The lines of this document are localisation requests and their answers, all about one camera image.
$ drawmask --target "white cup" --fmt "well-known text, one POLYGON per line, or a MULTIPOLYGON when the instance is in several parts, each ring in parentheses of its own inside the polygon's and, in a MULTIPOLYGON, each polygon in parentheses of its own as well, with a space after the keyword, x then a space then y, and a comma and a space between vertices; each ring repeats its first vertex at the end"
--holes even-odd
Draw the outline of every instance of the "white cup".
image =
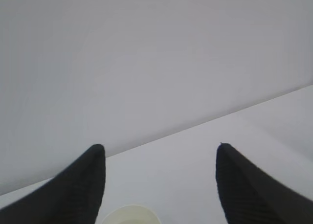
POLYGON ((161 222, 150 209, 128 205, 110 213, 102 224, 161 224, 161 222))

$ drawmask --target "white wall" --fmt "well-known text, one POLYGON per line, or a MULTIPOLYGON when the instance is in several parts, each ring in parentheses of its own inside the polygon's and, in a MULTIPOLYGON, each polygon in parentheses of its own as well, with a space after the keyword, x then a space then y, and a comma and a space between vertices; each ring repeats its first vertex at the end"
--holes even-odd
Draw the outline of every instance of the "white wall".
POLYGON ((313 80, 311 0, 0 0, 0 193, 313 80))

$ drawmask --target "gray wall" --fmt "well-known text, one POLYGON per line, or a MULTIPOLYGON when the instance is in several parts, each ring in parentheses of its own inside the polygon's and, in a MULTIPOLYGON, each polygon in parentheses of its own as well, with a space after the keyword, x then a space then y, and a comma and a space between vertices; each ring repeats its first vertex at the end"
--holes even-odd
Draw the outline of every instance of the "gray wall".
POLYGON ((312 0, 0 0, 0 194, 313 81, 312 0))

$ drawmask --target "white surface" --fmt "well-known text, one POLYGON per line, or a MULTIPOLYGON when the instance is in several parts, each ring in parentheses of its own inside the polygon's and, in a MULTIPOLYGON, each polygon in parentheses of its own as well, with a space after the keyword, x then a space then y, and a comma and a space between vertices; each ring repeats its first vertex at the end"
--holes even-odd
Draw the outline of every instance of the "white surface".
MULTIPOLYGON (((306 129, 311 124, 312 101, 310 86, 107 158, 107 183, 97 224, 129 204, 148 207, 166 224, 226 224, 215 182, 220 142, 231 143, 265 172, 313 200, 313 160, 299 150, 313 152, 307 148, 313 136, 306 129), (284 123, 287 129, 298 122, 295 136, 302 140, 291 145, 269 134, 259 126, 259 118, 251 120, 260 114, 268 123, 284 123)), ((6 199, 16 198, 6 195, 6 199)))
POLYGON ((312 0, 0 0, 0 194, 313 80, 312 0))

